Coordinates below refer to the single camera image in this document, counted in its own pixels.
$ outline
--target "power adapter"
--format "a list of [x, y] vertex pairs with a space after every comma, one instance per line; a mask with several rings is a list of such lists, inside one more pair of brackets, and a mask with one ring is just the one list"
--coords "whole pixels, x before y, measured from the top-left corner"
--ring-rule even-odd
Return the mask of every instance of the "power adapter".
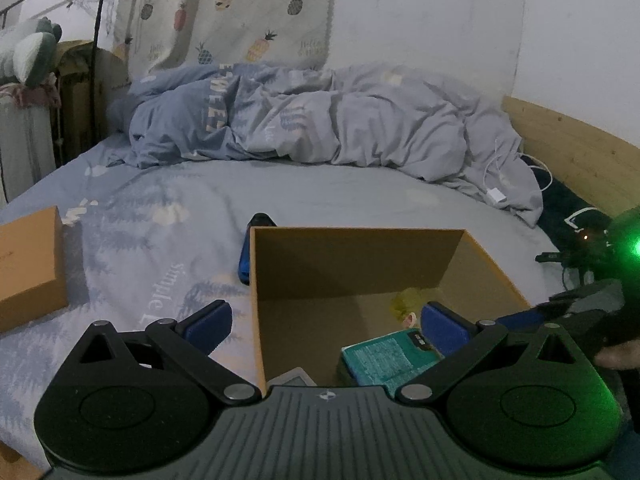
[[489, 203], [493, 206], [503, 207], [506, 205], [504, 202], [505, 200], [507, 200], [507, 196], [497, 187], [488, 189], [486, 192], [486, 197], [489, 199]]

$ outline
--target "metal screw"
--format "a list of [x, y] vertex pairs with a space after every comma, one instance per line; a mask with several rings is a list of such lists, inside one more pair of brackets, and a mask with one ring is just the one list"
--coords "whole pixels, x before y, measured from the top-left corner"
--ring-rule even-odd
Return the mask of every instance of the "metal screw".
[[227, 399], [247, 400], [253, 397], [255, 389], [250, 384], [232, 384], [225, 388], [224, 394]]
[[433, 390], [424, 384], [408, 384], [400, 393], [409, 400], [425, 400], [433, 395]]

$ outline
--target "open cardboard box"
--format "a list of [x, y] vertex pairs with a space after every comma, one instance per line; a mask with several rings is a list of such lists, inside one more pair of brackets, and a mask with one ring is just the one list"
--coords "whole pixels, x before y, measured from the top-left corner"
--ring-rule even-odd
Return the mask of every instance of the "open cardboard box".
[[391, 300], [411, 286], [472, 322], [531, 307], [465, 231], [253, 228], [260, 389], [295, 367], [319, 386], [339, 385], [340, 350], [402, 330]]

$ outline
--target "white cable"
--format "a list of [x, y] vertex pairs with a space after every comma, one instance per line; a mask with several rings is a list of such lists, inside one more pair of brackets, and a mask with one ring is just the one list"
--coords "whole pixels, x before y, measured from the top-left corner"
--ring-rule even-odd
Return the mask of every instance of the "white cable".
[[[506, 152], [506, 153], [498, 153], [497, 151], [497, 147], [495, 148], [495, 155], [492, 156], [492, 158], [489, 160], [489, 163], [486, 165], [486, 167], [484, 168], [484, 174], [482, 175], [482, 187], [484, 187], [484, 192], [488, 192], [487, 186], [486, 186], [486, 174], [489, 171], [489, 168], [491, 167], [491, 165], [494, 163], [495, 161], [495, 165], [496, 168], [498, 169], [498, 172], [500, 173], [500, 167], [498, 166], [498, 160], [500, 159], [501, 156], [505, 155], [508, 156], [510, 154], [510, 152]], [[551, 170], [548, 168], [548, 166], [542, 162], [541, 160], [539, 160], [538, 158], [535, 158], [534, 156], [531, 155], [527, 155], [527, 153], [521, 153], [518, 152], [516, 154], [516, 156], [518, 158], [522, 158], [522, 156], [528, 156], [531, 160], [537, 162], [539, 164], [539, 166], [529, 166], [527, 165], [529, 168], [536, 169], [536, 170], [542, 170], [542, 171], [546, 171], [549, 174], [549, 183], [543, 187], [540, 191], [546, 191], [547, 189], [549, 189], [551, 187], [551, 184], [553, 184], [554, 182], [554, 176], [553, 173], [551, 173]]]
[[549, 183], [545, 187], [543, 187], [540, 191], [546, 191], [547, 189], [549, 189], [551, 187], [551, 184], [553, 184], [554, 182], [554, 176], [553, 176], [553, 173], [551, 173], [551, 170], [549, 169], [549, 167], [544, 162], [542, 162], [539, 158], [535, 158], [534, 156], [527, 155], [527, 153], [524, 153], [524, 155], [528, 156], [531, 160], [537, 162], [540, 166], [542, 166], [541, 168], [540, 166], [530, 166], [530, 168], [537, 168], [539, 170], [544, 170], [549, 174], [549, 179], [550, 179]]

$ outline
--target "teal package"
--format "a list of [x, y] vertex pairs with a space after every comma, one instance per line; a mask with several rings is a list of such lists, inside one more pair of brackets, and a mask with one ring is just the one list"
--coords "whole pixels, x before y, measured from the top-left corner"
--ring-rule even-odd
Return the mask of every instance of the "teal package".
[[390, 396], [440, 361], [439, 355], [411, 328], [342, 349], [342, 361], [359, 386], [384, 386]]

